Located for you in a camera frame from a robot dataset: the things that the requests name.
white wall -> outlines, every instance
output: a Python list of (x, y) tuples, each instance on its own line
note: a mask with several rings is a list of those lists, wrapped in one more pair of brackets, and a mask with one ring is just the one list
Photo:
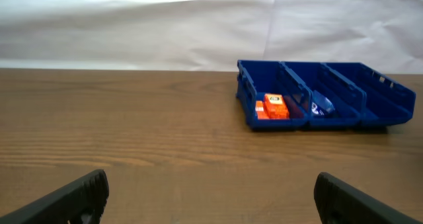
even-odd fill
[(0, 0), (0, 67), (236, 70), (362, 61), (423, 73), (423, 0)]

wood grain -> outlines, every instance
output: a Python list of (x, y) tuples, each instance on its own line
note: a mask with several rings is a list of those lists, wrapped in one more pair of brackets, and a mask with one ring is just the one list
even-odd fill
[(319, 223), (327, 171), (423, 221), (419, 96), (384, 130), (254, 133), (236, 88), (236, 73), (0, 69), (0, 215), (104, 168), (105, 224)]

blue tray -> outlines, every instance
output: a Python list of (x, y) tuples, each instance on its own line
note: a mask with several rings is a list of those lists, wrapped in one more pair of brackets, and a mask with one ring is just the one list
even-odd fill
[(325, 63), (367, 94), (362, 126), (403, 124), (412, 118), (416, 93), (362, 63)]
[[(360, 63), (239, 60), (238, 68), (237, 98), (252, 129), (389, 126), (412, 118), (416, 94)], [(313, 115), (314, 90), (334, 104), (334, 116)], [(255, 103), (266, 93), (283, 96), (289, 119), (258, 119)]]

white fabric curtain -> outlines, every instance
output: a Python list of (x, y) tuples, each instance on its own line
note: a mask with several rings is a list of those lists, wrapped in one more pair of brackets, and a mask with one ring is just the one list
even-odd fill
[(423, 73), (423, 0), (0, 0), (0, 67), (236, 71), (238, 59)]

blue and white packet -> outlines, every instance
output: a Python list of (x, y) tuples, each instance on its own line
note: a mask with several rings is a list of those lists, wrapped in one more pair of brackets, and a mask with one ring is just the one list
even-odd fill
[(323, 94), (313, 91), (311, 111), (314, 116), (329, 117), (334, 114), (335, 106), (327, 97), (323, 96)]

